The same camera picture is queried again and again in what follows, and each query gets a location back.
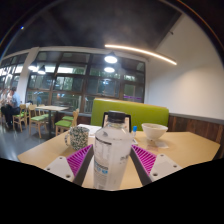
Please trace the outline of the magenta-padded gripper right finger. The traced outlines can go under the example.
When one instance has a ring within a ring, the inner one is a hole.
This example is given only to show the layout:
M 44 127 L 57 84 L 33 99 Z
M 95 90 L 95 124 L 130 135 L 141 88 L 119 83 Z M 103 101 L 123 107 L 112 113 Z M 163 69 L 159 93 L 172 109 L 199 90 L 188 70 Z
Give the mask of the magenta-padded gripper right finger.
M 182 169 L 165 154 L 155 155 L 136 145 L 132 146 L 130 156 L 143 185 L 150 184 Z

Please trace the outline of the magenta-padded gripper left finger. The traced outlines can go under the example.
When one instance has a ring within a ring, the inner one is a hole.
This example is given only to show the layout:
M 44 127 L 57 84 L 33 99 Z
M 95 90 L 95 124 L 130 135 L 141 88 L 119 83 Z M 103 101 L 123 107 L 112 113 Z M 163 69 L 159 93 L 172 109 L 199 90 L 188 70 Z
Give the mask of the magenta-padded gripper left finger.
M 92 157 L 93 145 L 88 145 L 68 157 L 57 157 L 45 168 L 45 171 L 81 186 Z

